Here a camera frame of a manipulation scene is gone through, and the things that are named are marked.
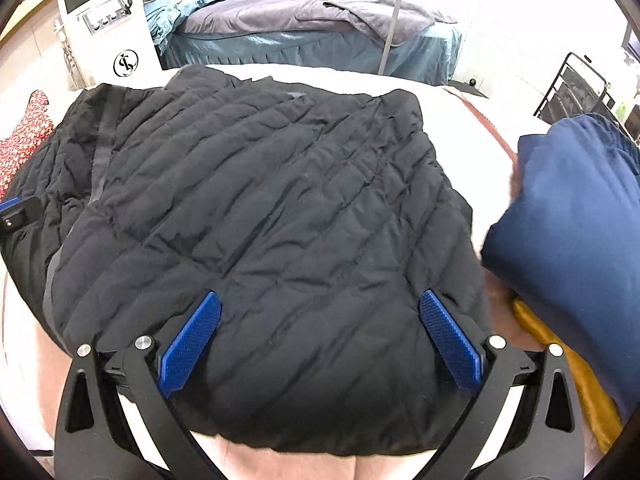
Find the yellow satin cloth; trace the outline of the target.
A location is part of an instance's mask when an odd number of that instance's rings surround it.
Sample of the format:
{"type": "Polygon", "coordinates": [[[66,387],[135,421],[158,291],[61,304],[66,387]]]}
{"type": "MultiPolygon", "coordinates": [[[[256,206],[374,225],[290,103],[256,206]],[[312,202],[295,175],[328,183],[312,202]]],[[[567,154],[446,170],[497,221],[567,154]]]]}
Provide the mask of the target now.
{"type": "Polygon", "coordinates": [[[564,344],[521,297],[516,296],[513,299],[512,310],[518,324],[540,344],[559,344],[563,348],[574,378],[582,414],[598,449],[606,454],[622,433],[624,426],[614,400],[601,386],[588,362],[564,344]]]}

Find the white machine with screen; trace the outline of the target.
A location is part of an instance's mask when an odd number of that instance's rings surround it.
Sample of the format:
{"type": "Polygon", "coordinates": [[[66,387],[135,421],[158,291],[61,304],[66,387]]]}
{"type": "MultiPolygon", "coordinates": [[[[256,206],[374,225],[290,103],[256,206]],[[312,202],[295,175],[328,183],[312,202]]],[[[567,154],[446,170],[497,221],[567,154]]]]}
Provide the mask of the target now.
{"type": "Polygon", "coordinates": [[[58,0],[58,10],[85,87],[149,88],[162,73],[143,0],[58,0]]]}

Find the black quilted jacket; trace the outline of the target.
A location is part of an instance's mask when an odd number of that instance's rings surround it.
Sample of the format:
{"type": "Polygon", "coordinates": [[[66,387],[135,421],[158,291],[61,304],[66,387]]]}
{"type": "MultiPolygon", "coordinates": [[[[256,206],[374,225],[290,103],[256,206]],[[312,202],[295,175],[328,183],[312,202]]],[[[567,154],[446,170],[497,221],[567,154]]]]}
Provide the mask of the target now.
{"type": "Polygon", "coordinates": [[[1,253],[67,351],[116,351],[216,292],[220,324],[171,400],[253,448],[436,448],[468,397],[420,322],[432,290],[488,323],[472,208],[418,99],[336,94],[205,66],[82,92],[9,197],[41,217],[1,253]]]}

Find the red floral garment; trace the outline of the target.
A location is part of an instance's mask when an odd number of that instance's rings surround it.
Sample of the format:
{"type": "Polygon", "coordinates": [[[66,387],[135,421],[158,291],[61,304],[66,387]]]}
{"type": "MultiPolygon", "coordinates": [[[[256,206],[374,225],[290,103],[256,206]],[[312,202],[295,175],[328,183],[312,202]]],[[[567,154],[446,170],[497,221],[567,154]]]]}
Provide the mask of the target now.
{"type": "Polygon", "coordinates": [[[13,132],[1,140],[1,196],[6,194],[17,170],[54,130],[48,106],[47,95],[41,90],[33,91],[23,118],[13,132]]]}

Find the navy blue folded garment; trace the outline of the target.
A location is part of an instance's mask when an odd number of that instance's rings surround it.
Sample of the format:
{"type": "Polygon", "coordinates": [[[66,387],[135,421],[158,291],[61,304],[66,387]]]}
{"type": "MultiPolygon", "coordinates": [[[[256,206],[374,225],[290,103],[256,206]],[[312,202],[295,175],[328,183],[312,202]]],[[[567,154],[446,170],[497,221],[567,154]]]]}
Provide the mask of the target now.
{"type": "Polygon", "coordinates": [[[639,403],[639,150],[581,114],[521,136],[518,172],[483,266],[590,365],[627,420],[639,403]]]}

